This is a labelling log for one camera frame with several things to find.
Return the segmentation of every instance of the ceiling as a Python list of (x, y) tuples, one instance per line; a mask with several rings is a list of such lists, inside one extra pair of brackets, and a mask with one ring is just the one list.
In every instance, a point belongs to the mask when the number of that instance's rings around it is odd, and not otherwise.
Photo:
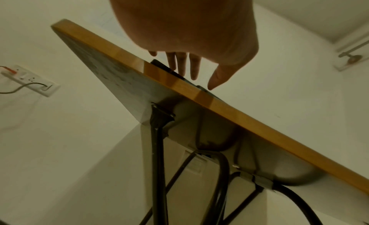
[(369, 21), (369, 0), (254, 0), (335, 42)]

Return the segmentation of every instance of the table top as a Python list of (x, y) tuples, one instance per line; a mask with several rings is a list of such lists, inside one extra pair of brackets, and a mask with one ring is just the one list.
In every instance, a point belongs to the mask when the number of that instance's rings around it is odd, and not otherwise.
[(369, 222), (365, 177), (69, 20), (52, 28), (140, 123), (148, 125), (157, 103), (176, 115), (170, 139), (222, 151), (231, 165), (291, 186), (323, 213)]

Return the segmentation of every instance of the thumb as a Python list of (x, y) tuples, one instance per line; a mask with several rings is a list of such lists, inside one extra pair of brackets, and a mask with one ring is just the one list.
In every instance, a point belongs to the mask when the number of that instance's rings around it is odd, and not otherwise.
[(208, 89), (213, 90), (228, 81), (240, 68), (235, 66), (218, 65), (209, 79)]

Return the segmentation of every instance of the finger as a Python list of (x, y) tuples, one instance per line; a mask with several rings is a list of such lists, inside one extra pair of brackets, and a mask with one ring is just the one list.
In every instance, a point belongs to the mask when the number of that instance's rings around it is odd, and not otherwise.
[(190, 53), (189, 61), (191, 63), (191, 79), (196, 80), (199, 76), (201, 57)]
[(156, 57), (158, 55), (158, 52), (156, 52), (156, 51), (149, 51), (149, 53), (153, 57)]
[(168, 59), (169, 68), (176, 70), (176, 53), (166, 53), (166, 58)]
[(177, 52), (176, 57), (177, 57), (178, 73), (180, 76), (184, 77), (186, 74), (187, 53)]
[(228, 81), (238, 70), (240, 67), (235, 66), (224, 66), (218, 65), (215, 69), (213, 75), (209, 79), (208, 89), (213, 90), (217, 86)]

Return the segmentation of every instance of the wooden edge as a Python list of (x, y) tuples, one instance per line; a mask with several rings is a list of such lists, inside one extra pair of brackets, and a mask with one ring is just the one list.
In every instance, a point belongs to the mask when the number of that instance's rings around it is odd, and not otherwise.
[[(59, 32), (82, 42), (140, 73), (148, 70), (147, 68), (158, 71), (156, 66), (145, 62), (141, 58), (121, 49), (72, 21), (66, 19), (61, 20), (52, 25), (52, 29), (55, 33), (58, 34)], [(158, 72), (160, 74), (150, 75), (150, 78), (369, 195), (369, 179), (330, 160), (200, 89), (191, 86), (185, 81), (163, 70), (159, 70)]]

